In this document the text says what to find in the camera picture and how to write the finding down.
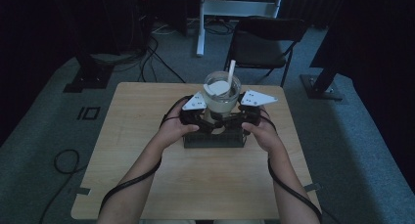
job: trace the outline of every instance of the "hand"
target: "hand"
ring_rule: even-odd
[[[261,106],[260,114],[262,117],[271,120],[264,106]],[[260,120],[258,126],[244,122],[242,128],[253,133],[258,144],[268,153],[271,153],[274,149],[284,147],[274,127],[263,118]]]
[[[156,133],[153,140],[157,140],[164,149],[175,143],[186,133],[194,132],[199,129],[198,125],[181,123],[179,115],[181,108],[185,105],[187,100],[183,100],[177,104],[177,106],[171,110],[166,121],[161,125],[159,131]]]

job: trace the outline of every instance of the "gray carpet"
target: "gray carpet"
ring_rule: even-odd
[[[203,83],[209,73],[223,69],[230,35],[207,33],[205,55],[197,58],[196,29],[190,29],[187,36],[165,29],[159,33],[167,34],[154,34],[159,42],[157,54],[186,82]],[[284,86],[312,179],[323,186],[317,192],[320,203],[342,223],[414,223],[414,194],[356,95],[351,80],[340,75],[335,78],[335,84],[346,97],[345,102],[310,100],[306,96],[299,76],[321,71],[309,68],[309,64],[325,33],[326,30],[308,30],[295,49]],[[139,65],[120,65],[115,67],[106,89],[63,93],[77,70],[76,60],[71,59],[56,71],[0,148],[1,224],[39,222],[48,202],[69,177],[54,168],[55,155],[74,149],[80,154],[79,167],[87,164],[117,84],[137,81],[140,75]],[[266,78],[263,77],[266,70],[237,69],[235,74],[242,84],[278,85],[282,71],[274,70]],[[151,82],[180,82],[156,58],[147,62],[144,76]],[[82,108],[94,111],[100,108],[100,111],[96,119],[88,119],[91,115],[83,119],[79,117]],[[75,156],[71,153],[59,159],[65,171],[72,170],[74,163]],[[83,174],[82,170],[71,177],[50,205],[44,223],[94,223],[70,217]],[[324,223],[336,222],[324,213]]]

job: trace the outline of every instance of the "forearm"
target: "forearm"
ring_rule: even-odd
[[[269,160],[272,170],[279,180],[309,200],[282,144],[275,147],[269,154]],[[317,216],[309,206],[288,193],[275,181],[274,191],[281,223],[319,223]]]
[[[149,172],[160,161],[163,148],[152,139],[118,184]],[[98,223],[137,223],[143,212],[154,174],[113,194],[105,203]]]

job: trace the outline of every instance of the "wooden table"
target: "wooden table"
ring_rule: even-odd
[[[120,83],[115,91],[71,215],[96,219],[104,195],[113,188],[157,132],[162,116],[202,84]],[[283,89],[243,86],[275,96],[266,106],[294,169],[305,186],[311,177]],[[185,149],[178,141],[164,151],[142,219],[278,219],[267,170],[267,153],[253,135],[244,148]],[[318,206],[315,192],[309,193]]]

